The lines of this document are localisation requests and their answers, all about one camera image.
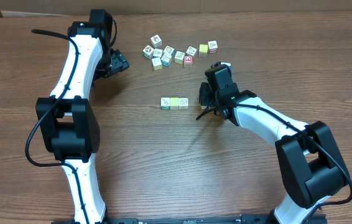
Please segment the letter L wooden block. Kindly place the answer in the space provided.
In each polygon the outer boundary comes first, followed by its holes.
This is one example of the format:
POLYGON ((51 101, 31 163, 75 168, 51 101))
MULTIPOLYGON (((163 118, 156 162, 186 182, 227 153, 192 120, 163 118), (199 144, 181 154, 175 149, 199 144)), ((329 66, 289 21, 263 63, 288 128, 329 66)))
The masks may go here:
POLYGON ((179 98, 170 98, 170 109, 178 110, 179 109, 179 98))

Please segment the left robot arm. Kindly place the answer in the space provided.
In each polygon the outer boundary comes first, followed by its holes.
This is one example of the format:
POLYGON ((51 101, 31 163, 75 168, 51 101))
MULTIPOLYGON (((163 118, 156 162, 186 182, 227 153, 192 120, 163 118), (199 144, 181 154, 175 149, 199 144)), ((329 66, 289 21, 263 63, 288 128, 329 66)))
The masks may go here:
POLYGON ((94 82, 129 68, 120 50, 113 49, 116 21, 104 9, 93 9, 87 22, 75 21, 67 34, 35 29, 40 35, 65 39, 67 60, 55 88, 35 105, 46 150, 55 157, 67 177, 75 208, 70 223, 108 223, 96 174, 96 153, 100 147, 100 127, 89 97, 94 82))

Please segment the white wooden block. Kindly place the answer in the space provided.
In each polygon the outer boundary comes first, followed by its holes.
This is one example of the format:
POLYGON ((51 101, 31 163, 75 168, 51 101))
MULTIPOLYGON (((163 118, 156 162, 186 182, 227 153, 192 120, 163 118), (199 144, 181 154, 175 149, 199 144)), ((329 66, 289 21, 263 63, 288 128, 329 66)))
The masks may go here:
POLYGON ((180 110, 188 109, 188 98, 179 98, 178 108, 180 110))

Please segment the green sided wooden block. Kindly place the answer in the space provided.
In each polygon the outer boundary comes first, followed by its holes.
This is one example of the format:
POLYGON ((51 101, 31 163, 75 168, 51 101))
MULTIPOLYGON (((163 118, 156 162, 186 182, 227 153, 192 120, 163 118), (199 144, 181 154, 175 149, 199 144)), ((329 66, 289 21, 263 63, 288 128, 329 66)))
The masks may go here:
POLYGON ((170 109, 170 98, 161 98, 160 99, 160 106, 162 110, 169 110, 170 109))

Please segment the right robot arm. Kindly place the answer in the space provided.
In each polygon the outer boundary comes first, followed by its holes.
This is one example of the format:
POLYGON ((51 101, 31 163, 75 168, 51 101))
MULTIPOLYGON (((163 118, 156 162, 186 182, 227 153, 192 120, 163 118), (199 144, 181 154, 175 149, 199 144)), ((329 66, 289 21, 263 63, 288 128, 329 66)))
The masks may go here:
POLYGON ((317 210, 352 200, 352 180, 330 128, 307 124, 267 106, 255 93, 239 91, 229 63, 205 72, 199 103, 203 114, 219 114, 276 149, 287 195, 268 215, 242 215, 241 223, 326 223, 317 210))

